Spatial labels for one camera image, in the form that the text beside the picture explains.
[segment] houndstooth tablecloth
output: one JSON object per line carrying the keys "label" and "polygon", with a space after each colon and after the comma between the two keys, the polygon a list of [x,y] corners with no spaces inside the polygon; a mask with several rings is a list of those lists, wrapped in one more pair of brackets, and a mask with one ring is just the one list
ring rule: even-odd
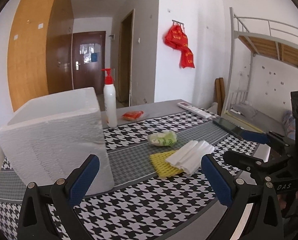
{"label": "houndstooth tablecloth", "polygon": [[[215,146],[213,156],[232,175],[238,169],[224,163],[222,155],[232,149],[251,155],[257,144],[229,136],[209,120],[189,112],[152,118],[105,129],[104,136],[115,188],[86,197],[75,212],[95,239],[165,239],[202,215],[215,201],[215,194],[201,172],[169,179],[156,176],[149,155],[166,151],[148,145],[147,135],[163,130],[177,132],[178,142],[167,150],[179,149],[190,140],[206,140]],[[17,239],[17,224],[26,186],[4,160],[0,172],[0,229],[7,239]],[[50,205],[62,239],[69,239]]]}

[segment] blue paper on door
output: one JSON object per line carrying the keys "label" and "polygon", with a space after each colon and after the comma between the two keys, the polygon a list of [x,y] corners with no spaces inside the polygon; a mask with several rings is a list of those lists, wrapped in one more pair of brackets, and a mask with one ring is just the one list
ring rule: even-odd
{"label": "blue paper on door", "polygon": [[98,53],[91,53],[91,62],[98,62]]}

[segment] green plastic package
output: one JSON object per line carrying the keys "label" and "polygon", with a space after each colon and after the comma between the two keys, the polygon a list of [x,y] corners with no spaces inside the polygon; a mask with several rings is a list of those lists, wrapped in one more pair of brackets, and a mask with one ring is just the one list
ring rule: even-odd
{"label": "green plastic package", "polygon": [[164,131],[148,135],[148,142],[155,146],[174,146],[177,142],[177,134],[174,131]]}

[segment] doorway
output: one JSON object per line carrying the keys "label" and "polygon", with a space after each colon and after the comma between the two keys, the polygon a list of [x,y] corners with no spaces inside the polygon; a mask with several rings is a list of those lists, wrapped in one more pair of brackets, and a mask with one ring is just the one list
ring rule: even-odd
{"label": "doorway", "polygon": [[131,104],[131,68],[133,46],[134,10],[121,22],[119,41],[119,97],[124,106]]}
{"label": "doorway", "polygon": [[106,32],[74,33],[72,40],[72,76],[74,89],[93,87],[104,93]]}

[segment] upper bunk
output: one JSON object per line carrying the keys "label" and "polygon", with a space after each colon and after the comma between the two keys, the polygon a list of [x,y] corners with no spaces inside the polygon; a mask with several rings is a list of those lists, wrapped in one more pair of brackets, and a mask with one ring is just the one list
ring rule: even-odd
{"label": "upper bunk", "polygon": [[[298,68],[298,44],[290,41],[297,40],[298,43],[298,27],[270,19],[238,17],[234,13],[232,15],[234,24],[235,19],[237,20],[237,25],[234,25],[234,30],[232,30],[234,38],[239,39],[251,52],[255,55],[273,58]],[[250,32],[246,24],[243,23],[244,19],[266,22],[269,35]],[[278,37],[279,34],[284,34],[284,38]]]}

